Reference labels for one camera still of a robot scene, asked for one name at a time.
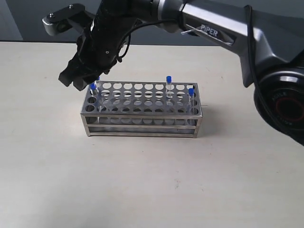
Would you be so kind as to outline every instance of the metal frame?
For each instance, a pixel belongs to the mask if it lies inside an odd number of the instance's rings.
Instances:
[[[172,98],[166,96],[165,83],[96,83],[98,92],[88,89],[80,113],[87,136],[197,138],[203,115],[196,83],[172,83]],[[193,106],[189,86],[195,90]]]

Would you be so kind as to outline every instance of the table surface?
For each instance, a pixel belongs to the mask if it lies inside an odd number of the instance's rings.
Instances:
[[[87,137],[74,44],[0,43],[0,227],[302,228],[304,150],[269,127],[219,47],[132,46],[102,76],[197,82],[198,139]]]

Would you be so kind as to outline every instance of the blue test tube cap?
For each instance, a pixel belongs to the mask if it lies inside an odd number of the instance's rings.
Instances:
[[[189,94],[189,96],[194,96],[194,89],[193,89],[193,88],[190,88],[190,89],[188,90],[188,94]]]
[[[92,89],[92,90],[95,90],[95,89],[96,89],[95,83],[91,83],[91,84],[90,84],[90,89]]]
[[[171,83],[172,82],[172,77],[171,76],[167,76],[166,80],[167,80],[167,83]]]

